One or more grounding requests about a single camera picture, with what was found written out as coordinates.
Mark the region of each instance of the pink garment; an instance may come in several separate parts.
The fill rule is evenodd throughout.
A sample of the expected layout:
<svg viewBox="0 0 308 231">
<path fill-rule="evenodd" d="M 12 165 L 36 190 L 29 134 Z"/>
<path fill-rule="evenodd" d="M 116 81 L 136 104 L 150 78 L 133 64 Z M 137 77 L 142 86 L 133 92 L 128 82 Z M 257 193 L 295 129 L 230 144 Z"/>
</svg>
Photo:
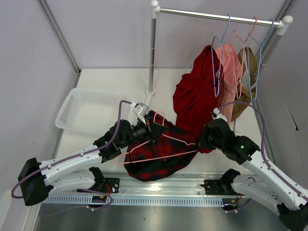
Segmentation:
<svg viewBox="0 0 308 231">
<path fill-rule="evenodd" d="M 220 49 L 218 47 L 215 52 L 220 58 Z M 232 45 L 223 45 L 221 54 L 221 64 L 223 65 L 224 78 L 222 78 L 222 88 L 220 93 L 220 100 L 218 107 L 233 102 L 236 94 L 236 83 L 241 78 L 241 63 L 237 58 L 237 54 Z M 228 124 L 231 123 L 233 105 L 230 104 L 221 110 L 221 113 L 225 115 L 228 120 Z"/>
</svg>

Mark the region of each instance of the laundry basket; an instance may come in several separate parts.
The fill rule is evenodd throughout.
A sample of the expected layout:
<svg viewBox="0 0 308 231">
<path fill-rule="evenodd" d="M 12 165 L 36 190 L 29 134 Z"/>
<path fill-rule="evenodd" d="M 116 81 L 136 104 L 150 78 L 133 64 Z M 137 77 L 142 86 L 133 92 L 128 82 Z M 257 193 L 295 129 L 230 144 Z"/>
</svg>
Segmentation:
<svg viewBox="0 0 308 231">
<path fill-rule="evenodd" d="M 118 93 L 72 89 L 58 113 L 55 125 L 68 130 L 104 134 L 117 121 L 121 100 L 129 101 L 129 98 Z M 128 104 L 122 104 L 122 119 L 127 119 L 129 110 Z"/>
</svg>

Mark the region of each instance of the clothes hanger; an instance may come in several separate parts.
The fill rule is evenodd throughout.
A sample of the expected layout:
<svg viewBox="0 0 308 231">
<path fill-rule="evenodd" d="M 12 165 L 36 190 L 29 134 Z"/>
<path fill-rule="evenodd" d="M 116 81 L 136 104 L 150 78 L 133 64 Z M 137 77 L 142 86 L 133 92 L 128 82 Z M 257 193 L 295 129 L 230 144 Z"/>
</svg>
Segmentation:
<svg viewBox="0 0 308 231">
<path fill-rule="evenodd" d="M 265 40 L 267 39 L 267 37 L 268 37 L 268 35 L 271 33 L 271 31 L 273 30 L 273 28 L 274 28 L 274 19 L 271 19 L 272 20 L 272 25 L 271 25 L 271 27 L 270 27 L 270 30 L 268 31 L 268 33 L 266 34 L 266 36 L 264 37 L 264 39 L 262 40 L 262 42 L 261 42 L 261 44 L 259 44 L 258 42 L 257 42 L 257 40 L 252 36 L 252 34 L 250 34 L 250 36 L 251 36 L 251 41 L 252 40 L 254 40 L 257 44 L 258 44 L 258 46 L 260 47 L 260 59 L 259 59 L 259 66 L 258 66 L 258 74 L 257 74 L 257 78 L 256 78 L 256 83 L 253 85 L 253 86 L 251 86 L 250 85 L 250 76 L 249 76 L 249 78 L 248 78 L 248 81 L 249 81 L 249 91 L 250 91 L 250 97 L 251 97 L 251 102 L 255 102 L 256 100 L 257 100 L 257 92 L 258 92 L 258 86 L 257 86 L 257 82 L 258 82 L 258 80 L 259 80 L 259 75 L 260 75 L 260 67 L 261 67 L 261 61 L 262 61 L 262 48 L 263 48 L 263 45 L 264 45 L 264 42 L 265 42 Z M 247 55 L 247 59 L 248 59 L 248 73 L 250 73 L 250 65 L 249 65 L 249 52 L 248 52 L 248 55 Z M 256 88 L 256 93 L 255 93 L 255 97 L 253 98 L 252 97 L 252 92 L 251 92 L 251 89 L 253 89 L 253 88 Z"/>
<path fill-rule="evenodd" d="M 230 21 L 231 21 L 231 15 L 228 14 L 229 16 L 229 21 L 228 21 L 228 24 L 227 24 L 227 27 L 225 29 L 225 32 L 223 33 L 222 35 L 222 38 L 221 40 L 219 40 L 219 38 L 214 34 L 212 33 L 212 36 L 213 36 L 213 40 L 212 40 L 212 44 L 211 44 L 211 53 L 212 53 L 212 68 L 213 68 L 213 80 L 214 80 L 214 95 L 215 97 L 218 97 L 219 95 L 219 91 L 220 91 L 220 74 L 221 74 L 221 56 L 222 56 L 222 43 L 223 43 L 223 40 L 225 38 L 225 35 L 226 35 L 226 32 L 228 30 L 228 27 L 229 27 L 229 24 L 230 24 Z M 219 58 L 219 71 L 218 71 L 218 74 L 215 74 L 215 71 L 214 71 L 214 57 L 213 57 L 213 44 L 214 44 L 214 40 L 215 38 L 220 42 L 220 58 Z M 215 76 L 217 76 L 217 79 L 218 79 L 218 91 L 216 91 L 216 81 L 215 81 Z"/>
<path fill-rule="evenodd" d="M 245 40 L 243 40 L 237 33 L 236 31 L 234 30 L 233 33 L 232 33 L 232 44 L 234 44 L 234 35 L 235 37 L 238 37 L 239 40 L 244 44 L 244 48 L 243 48 L 243 51 L 245 52 L 245 47 L 246 47 L 246 44 L 247 44 L 247 41 L 249 39 L 249 37 L 251 36 L 251 33 L 255 30 L 256 28 L 256 25 L 257 25 L 257 17 L 254 17 L 254 19 L 256 20 L 255 21 L 255 24 L 254 24 L 254 27 L 252 28 L 252 30 L 249 32 L 247 38 Z M 241 94 L 242 94 L 242 77 L 243 77 L 243 65 L 244 65 L 244 58 L 242 59 L 242 68 L 241 68 L 241 78 L 240 80 L 238 81 L 237 79 L 235 80 L 236 82 L 236 85 L 239 85 L 240 84 L 240 94 L 238 94 L 238 91 L 237 91 L 237 88 L 236 88 L 236 97 L 237 98 L 240 98 Z"/>
</svg>

